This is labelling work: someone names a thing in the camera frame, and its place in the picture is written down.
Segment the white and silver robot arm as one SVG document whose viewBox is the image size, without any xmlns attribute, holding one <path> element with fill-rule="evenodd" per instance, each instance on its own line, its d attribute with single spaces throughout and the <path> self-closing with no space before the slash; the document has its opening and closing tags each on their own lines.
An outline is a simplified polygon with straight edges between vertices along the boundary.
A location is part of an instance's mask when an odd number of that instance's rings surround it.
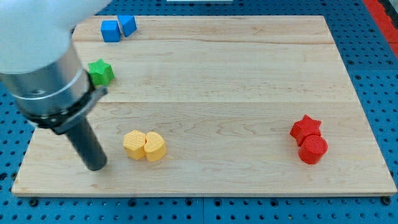
<svg viewBox="0 0 398 224">
<path fill-rule="evenodd" d="M 107 93 L 83 68 L 71 30 L 109 3 L 1 1 L 1 81 L 36 126 L 63 134 Z"/>
</svg>

